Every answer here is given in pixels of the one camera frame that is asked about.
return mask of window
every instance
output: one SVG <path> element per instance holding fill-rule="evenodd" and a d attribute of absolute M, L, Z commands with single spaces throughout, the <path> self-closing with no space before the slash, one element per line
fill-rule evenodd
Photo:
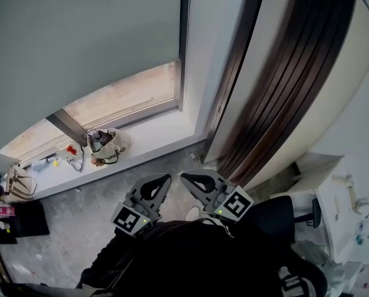
<path fill-rule="evenodd" d="M 177 108 L 179 63 L 140 72 L 76 100 L 21 133 L 0 153 L 28 163 L 53 154 L 65 140 L 84 145 L 79 140 L 88 129 L 123 127 Z"/>

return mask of gray window blind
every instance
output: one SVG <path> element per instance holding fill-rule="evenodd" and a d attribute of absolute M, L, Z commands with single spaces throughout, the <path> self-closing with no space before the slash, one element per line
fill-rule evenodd
<path fill-rule="evenodd" d="M 180 0 L 0 0 L 0 148 L 114 81 L 178 59 Z"/>

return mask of handbag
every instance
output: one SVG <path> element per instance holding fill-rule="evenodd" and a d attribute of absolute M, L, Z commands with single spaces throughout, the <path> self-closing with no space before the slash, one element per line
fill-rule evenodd
<path fill-rule="evenodd" d="M 4 202 L 26 202 L 33 199 L 37 183 L 33 177 L 23 169 L 14 165 L 9 168 L 6 179 Z"/>
<path fill-rule="evenodd" d="M 129 136 L 115 128 L 92 130 L 86 136 L 91 157 L 97 161 L 97 166 L 117 163 L 119 155 L 130 146 Z"/>

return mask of person's shoe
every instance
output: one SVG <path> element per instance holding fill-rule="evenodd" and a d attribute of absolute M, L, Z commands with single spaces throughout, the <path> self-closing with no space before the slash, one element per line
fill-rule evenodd
<path fill-rule="evenodd" d="M 187 213 L 185 220 L 186 221 L 195 221 L 195 220 L 199 219 L 200 214 L 201 214 L 201 211 L 200 211 L 199 207 L 194 206 Z"/>

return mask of concrete floor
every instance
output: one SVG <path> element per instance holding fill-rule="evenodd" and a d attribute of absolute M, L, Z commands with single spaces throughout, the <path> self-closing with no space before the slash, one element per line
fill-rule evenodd
<path fill-rule="evenodd" d="M 90 267 L 97 254 L 114 236 L 110 223 L 118 202 L 123 201 L 134 183 L 154 173 L 170 173 L 173 181 L 160 208 L 161 221 L 184 220 L 195 198 L 180 182 L 183 171 L 202 166 L 191 154 L 202 147 L 195 145 L 131 170 L 118 173 L 78 190 L 43 199 L 49 236 L 19 238 L 18 244 L 0 245 L 2 258 L 17 283 L 45 283 L 55 287 L 75 287 L 81 272 Z M 270 194 L 284 192 L 292 185 L 293 173 L 286 170 L 270 181 L 249 191 L 260 202 Z"/>

